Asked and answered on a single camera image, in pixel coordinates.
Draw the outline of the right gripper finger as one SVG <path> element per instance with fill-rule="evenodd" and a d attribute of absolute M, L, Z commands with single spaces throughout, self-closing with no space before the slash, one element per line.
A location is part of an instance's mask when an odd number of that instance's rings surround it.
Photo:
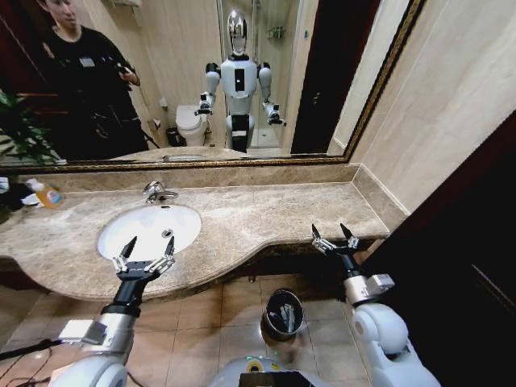
<path fill-rule="evenodd" d="M 347 240 L 347 247 L 348 248 L 358 248 L 358 245 L 360 243 L 360 240 L 355 237 L 351 230 L 348 229 L 344 224 L 340 224 L 340 228 L 345 236 L 345 239 Z"/>
<path fill-rule="evenodd" d="M 332 243 L 324 239 L 318 232 L 317 227 L 314 224 L 311 224 L 312 231 L 312 244 L 313 246 L 322 253 L 327 253 L 332 250 Z"/>

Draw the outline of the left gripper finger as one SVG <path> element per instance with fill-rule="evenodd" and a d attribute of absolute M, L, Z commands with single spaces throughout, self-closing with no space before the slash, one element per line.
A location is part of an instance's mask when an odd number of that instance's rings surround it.
<path fill-rule="evenodd" d="M 137 237 L 134 236 L 126 245 L 123 246 L 122 251 L 112 258 L 112 263 L 116 273 L 124 273 L 128 271 L 127 260 L 134 249 L 136 241 Z"/>
<path fill-rule="evenodd" d="M 149 272 L 162 274 L 162 273 L 165 273 L 167 270 L 169 270 L 170 267 L 175 263 L 175 260 L 173 258 L 174 251 L 175 251 L 175 238 L 173 236 L 171 236 L 165 247 L 164 255 L 160 259 L 154 260 L 149 265 Z"/>

